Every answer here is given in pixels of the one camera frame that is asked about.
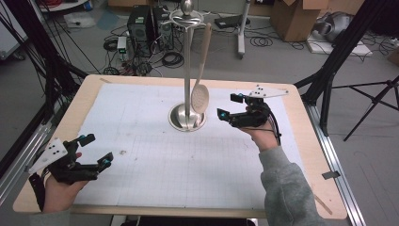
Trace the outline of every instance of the gray sweatshirt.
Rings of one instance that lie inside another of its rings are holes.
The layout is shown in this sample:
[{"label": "gray sweatshirt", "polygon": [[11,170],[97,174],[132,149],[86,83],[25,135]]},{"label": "gray sweatshirt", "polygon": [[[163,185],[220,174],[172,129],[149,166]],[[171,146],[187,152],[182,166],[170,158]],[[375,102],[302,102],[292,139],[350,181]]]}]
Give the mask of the gray sweatshirt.
[{"label": "gray sweatshirt", "polygon": [[[300,167],[288,161],[281,147],[259,153],[261,180],[266,190],[264,208],[270,226],[327,225],[319,216]],[[30,216],[31,226],[69,226],[70,211]]]}]

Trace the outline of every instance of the black strap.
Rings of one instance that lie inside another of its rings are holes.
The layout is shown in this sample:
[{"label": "black strap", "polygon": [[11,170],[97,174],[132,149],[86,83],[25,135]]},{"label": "black strap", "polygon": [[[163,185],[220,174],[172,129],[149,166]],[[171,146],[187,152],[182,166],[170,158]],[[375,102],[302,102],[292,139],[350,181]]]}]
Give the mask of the black strap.
[{"label": "black strap", "polygon": [[29,182],[30,185],[32,185],[33,191],[35,192],[36,195],[36,201],[38,202],[39,209],[43,211],[44,207],[44,200],[45,200],[45,195],[46,195],[46,190],[44,188],[44,182],[41,180],[41,178],[38,176],[38,174],[35,172],[32,176],[29,177]]}]

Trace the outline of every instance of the white paper sheet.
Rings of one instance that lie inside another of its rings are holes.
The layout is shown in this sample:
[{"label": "white paper sheet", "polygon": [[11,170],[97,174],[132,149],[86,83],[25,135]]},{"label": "white paper sheet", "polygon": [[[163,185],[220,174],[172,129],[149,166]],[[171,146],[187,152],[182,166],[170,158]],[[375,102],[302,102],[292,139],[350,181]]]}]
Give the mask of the white paper sheet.
[{"label": "white paper sheet", "polygon": [[[182,87],[104,84],[79,135],[96,140],[79,151],[82,164],[112,152],[112,166],[90,182],[76,203],[156,207],[263,209],[263,168],[250,136],[220,121],[217,108],[244,112],[231,93],[209,89],[207,122],[180,132],[168,112],[184,99]],[[265,99],[277,117],[288,158],[302,168],[291,125],[280,97]]]}]

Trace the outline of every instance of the spoon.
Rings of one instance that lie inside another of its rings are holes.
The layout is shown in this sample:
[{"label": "spoon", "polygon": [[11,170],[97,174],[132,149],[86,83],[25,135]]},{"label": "spoon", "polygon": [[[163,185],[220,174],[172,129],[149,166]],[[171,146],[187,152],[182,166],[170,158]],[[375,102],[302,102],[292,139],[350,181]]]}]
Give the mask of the spoon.
[{"label": "spoon", "polygon": [[205,26],[205,31],[202,38],[202,49],[199,63],[199,77],[197,78],[196,84],[194,85],[191,92],[191,106],[193,107],[194,111],[199,114],[204,113],[209,104],[209,91],[204,85],[200,84],[200,79],[202,78],[205,60],[208,55],[208,47],[211,40],[211,34],[212,27],[211,24],[208,23]]}]

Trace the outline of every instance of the computer tower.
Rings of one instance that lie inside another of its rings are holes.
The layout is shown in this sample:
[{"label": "computer tower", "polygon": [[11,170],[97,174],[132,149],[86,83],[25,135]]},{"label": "computer tower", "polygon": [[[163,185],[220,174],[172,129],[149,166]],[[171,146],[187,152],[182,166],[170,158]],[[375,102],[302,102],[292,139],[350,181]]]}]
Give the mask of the computer tower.
[{"label": "computer tower", "polygon": [[159,38],[159,48],[172,50],[173,45],[173,29],[172,24],[162,24],[169,20],[167,6],[154,6],[152,8],[153,21],[155,24],[155,36]]},{"label": "computer tower", "polygon": [[133,6],[132,13],[127,22],[127,28],[135,55],[150,57],[152,55],[151,46],[155,40],[150,6]]}]

